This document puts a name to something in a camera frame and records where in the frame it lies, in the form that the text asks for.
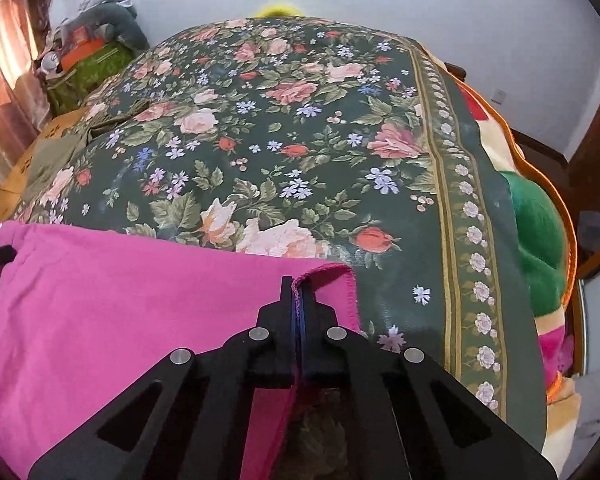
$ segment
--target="cardboard box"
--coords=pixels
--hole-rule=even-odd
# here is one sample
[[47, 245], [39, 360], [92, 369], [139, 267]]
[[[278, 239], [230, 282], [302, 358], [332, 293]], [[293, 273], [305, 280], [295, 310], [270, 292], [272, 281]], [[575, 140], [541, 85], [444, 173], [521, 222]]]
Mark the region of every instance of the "cardboard box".
[[[88, 109], [88, 107], [80, 108], [78, 110], [74, 110], [73, 112], [56, 117], [46, 126], [44, 130], [40, 132], [38, 139], [56, 139], [61, 137], [62, 132], [64, 132], [66, 128], [69, 128], [77, 123], [78, 119], [80, 119]], [[31, 159], [35, 150], [36, 141], [38, 139], [34, 140], [34, 142], [32, 142], [27, 150], [22, 154], [20, 160], [11, 170], [7, 180], [5, 180], [0, 186], [1, 190], [17, 193], [18, 195], [24, 191], [25, 187], [27, 186], [27, 175], [29, 173], [29, 167], [31, 165]]]

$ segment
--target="white flower print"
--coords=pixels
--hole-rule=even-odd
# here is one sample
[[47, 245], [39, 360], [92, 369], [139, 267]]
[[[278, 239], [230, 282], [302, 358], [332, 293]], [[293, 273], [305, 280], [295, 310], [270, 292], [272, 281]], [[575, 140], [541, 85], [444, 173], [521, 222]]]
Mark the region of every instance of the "white flower print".
[[307, 180], [302, 180], [301, 178], [295, 178], [290, 183], [291, 187], [306, 187], [309, 182]]
[[112, 134], [109, 134], [109, 140], [107, 141], [105, 147], [107, 149], [109, 148], [113, 148], [116, 145], [116, 142], [118, 142], [118, 139], [120, 138], [120, 134], [123, 132], [124, 130], [115, 130]]
[[295, 196], [296, 192], [298, 192], [297, 187], [293, 187], [293, 186], [283, 187], [282, 193], [280, 193], [280, 198], [289, 198], [291, 196]]
[[322, 111], [322, 108], [317, 106], [304, 105], [296, 110], [296, 115], [304, 115], [305, 117], [315, 117]]
[[164, 178], [164, 170], [162, 168], [155, 168], [154, 172], [149, 177], [149, 180], [154, 184], [157, 184]]
[[189, 175], [185, 174], [184, 171], [181, 171], [180, 173], [174, 173], [173, 179], [171, 179], [171, 184], [174, 187], [182, 188], [184, 186], [184, 183], [188, 181]]
[[416, 285], [413, 287], [413, 301], [426, 305], [431, 299], [431, 289]]
[[349, 134], [347, 136], [347, 144], [349, 146], [359, 146], [362, 143], [362, 135]]
[[481, 312], [475, 317], [475, 327], [481, 334], [487, 335], [491, 330], [491, 318], [484, 312]]
[[298, 191], [296, 191], [296, 198], [305, 199], [308, 196], [311, 196], [312, 194], [314, 194], [314, 192], [311, 191], [309, 188], [301, 187], [300, 189], [298, 189]]
[[493, 385], [487, 381], [484, 381], [480, 386], [478, 386], [478, 391], [476, 392], [475, 396], [478, 400], [480, 400], [481, 403], [487, 406], [491, 402], [491, 399], [493, 399], [494, 391]]
[[459, 184], [459, 187], [460, 187], [460, 191], [463, 192], [464, 194], [471, 195], [474, 193], [474, 186], [469, 184], [467, 181], [462, 181]]
[[376, 184], [380, 182], [392, 182], [393, 179], [389, 176], [391, 175], [391, 170], [380, 170], [379, 168], [371, 168], [369, 170], [370, 173], [366, 175], [368, 180], [375, 181]]
[[460, 176], [467, 176], [469, 174], [469, 168], [463, 166], [462, 164], [456, 164], [455, 170]]
[[475, 270], [476, 272], [482, 272], [484, 270], [484, 267], [486, 264], [487, 264], [487, 261], [484, 259], [484, 256], [482, 256], [481, 254], [474, 253], [469, 258], [469, 265], [471, 265], [471, 268], [473, 270]]
[[338, 47], [338, 56], [341, 57], [353, 57], [353, 51], [350, 46], [341, 45]]
[[478, 212], [480, 210], [478, 209], [478, 206], [475, 205], [473, 202], [465, 202], [462, 206], [462, 211], [465, 215], [471, 218], [475, 218], [476, 216], [478, 216]]
[[51, 211], [49, 211], [49, 223], [50, 224], [59, 224], [60, 222], [62, 222], [62, 218], [64, 218], [62, 215], [56, 214], [55, 209], [52, 209]]
[[491, 368], [491, 365], [496, 361], [496, 354], [488, 346], [481, 346], [478, 348], [478, 353], [475, 358], [478, 359], [482, 368], [488, 369]]
[[182, 188], [177, 187], [177, 186], [170, 187], [167, 190], [167, 200], [173, 200], [174, 198], [179, 197], [181, 189]]
[[171, 137], [171, 139], [169, 140], [169, 142], [167, 142], [164, 147], [165, 148], [177, 148], [180, 143], [182, 141], [180, 140], [180, 138], [178, 136], [175, 137]]
[[239, 114], [245, 114], [256, 107], [256, 101], [240, 101], [235, 104]]
[[479, 244], [480, 240], [482, 240], [482, 231], [475, 225], [469, 226], [466, 230], [466, 237], [469, 238], [469, 241], [472, 243]]
[[379, 189], [380, 193], [386, 195], [391, 191], [393, 194], [398, 194], [400, 190], [398, 190], [398, 186], [395, 185], [393, 180], [389, 182], [378, 182], [374, 186], [374, 189]]
[[489, 297], [489, 287], [483, 282], [474, 283], [474, 294], [479, 301], [485, 302]]
[[400, 346], [404, 345], [404, 334], [398, 334], [398, 327], [393, 325], [389, 329], [388, 335], [378, 336], [378, 344], [382, 346], [382, 350], [389, 350], [391, 352], [400, 353]]
[[184, 156], [184, 150], [178, 150], [177, 148], [172, 148], [170, 152], [165, 153], [171, 160], [175, 160], [179, 156]]

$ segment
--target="floral bedspread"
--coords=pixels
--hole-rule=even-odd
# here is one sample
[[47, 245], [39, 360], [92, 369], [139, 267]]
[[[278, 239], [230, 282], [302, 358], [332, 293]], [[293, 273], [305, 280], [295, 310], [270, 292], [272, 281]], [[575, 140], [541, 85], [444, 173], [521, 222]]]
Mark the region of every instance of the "floral bedspread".
[[137, 59], [83, 121], [140, 98], [150, 108], [16, 216], [345, 262], [374, 345], [424, 349], [542, 446], [509, 189], [418, 43], [315, 18], [196, 27]]

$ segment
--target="green leaf print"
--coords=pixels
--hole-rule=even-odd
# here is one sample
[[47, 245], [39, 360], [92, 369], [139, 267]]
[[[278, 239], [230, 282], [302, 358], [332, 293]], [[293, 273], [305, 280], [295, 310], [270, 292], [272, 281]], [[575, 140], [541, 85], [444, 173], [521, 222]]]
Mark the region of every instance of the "green leaf print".
[[302, 215], [300, 216], [300, 221], [305, 225], [315, 224], [320, 219], [320, 215], [318, 215], [313, 209], [310, 208], [302, 208]]
[[414, 191], [423, 191], [432, 195], [436, 194], [435, 179], [433, 173], [430, 171], [419, 174], [411, 184], [407, 185], [407, 187]]
[[269, 179], [265, 180], [262, 184], [260, 184], [260, 198], [264, 202], [268, 202], [269, 200], [273, 200], [276, 195], [276, 185], [270, 181]]
[[190, 191], [183, 196], [177, 196], [172, 201], [151, 202], [149, 207], [160, 229], [192, 229], [200, 220], [200, 204], [196, 202]]
[[126, 203], [126, 218], [130, 222], [135, 222], [136, 220], [138, 220], [139, 216], [140, 216], [140, 208], [132, 202], [127, 202]]
[[238, 193], [248, 196], [249, 198], [257, 198], [260, 196], [258, 186], [252, 184], [248, 180], [236, 178], [234, 180], [234, 190]]
[[369, 102], [369, 107], [371, 108], [372, 113], [375, 115], [389, 115], [391, 113], [391, 105], [387, 103], [383, 103], [380, 99], [376, 99], [375, 97], [367, 97], [367, 101]]
[[363, 115], [362, 117], [358, 117], [351, 122], [356, 124], [369, 124], [370, 126], [373, 124], [380, 124], [382, 122], [382, 115], [367, 114]]
[[155, 238], [155, 229], [153, 227], [149, 227], [147, 224], [136, 224], [131, 227], [125, 227], [125, 231], [128, 235]]
[[193, 234], [190, 231], [184, 231], [181, 233], [178, 233], [176, 235], [176, 241], [179, 244], [183, 244], [183, 245], [200, 245], [200, 240], [198, 240], [196, 238], [196, 235]]
[[193, 167], [196, 168], [196, 173], [198, 176], [209, 176], [211, 174], [209, 168], [201, 160], [194, 160]]
[[222, 184], [224, 180], [224, 176], [222, 175], [222, 170], [220, 168], [215, 168], [214, 172], [211, 174], [211, 178], [209, 179], [209, 183], [212, 187], [218, 187]]
[[120, 143], [124, 144], [125, 146], [140, 146], [141, 144], [149, 142], [153, 136], [154, 134], [151, 132], [138, 130], [120, 140]]
[[340, 209], [333, 214], [336, 220], [349, 220], [355, 215], [353, 211], [349, 211], [348, 209]]
[[169, 130], [160, 130], [156, 142], [162, 147], [173, 138], [173, 134]]

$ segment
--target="pink towel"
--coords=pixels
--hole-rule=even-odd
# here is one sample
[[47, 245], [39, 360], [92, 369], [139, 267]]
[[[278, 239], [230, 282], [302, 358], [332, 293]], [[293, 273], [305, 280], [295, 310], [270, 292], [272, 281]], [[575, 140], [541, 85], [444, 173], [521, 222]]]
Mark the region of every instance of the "pink towel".
[[[22, 479], [173, 349], [209, 351], [254, 326], [282, 276], [297, 285], [320, 274], [317, 299], [358, 328], [342, 264], [16, 222], [0, 231], [7, 244], [18, 255], [0, 273], [0, 455]], [[256, 393], [242, 480], [268, 477], [293, 400], [290, 390]]]

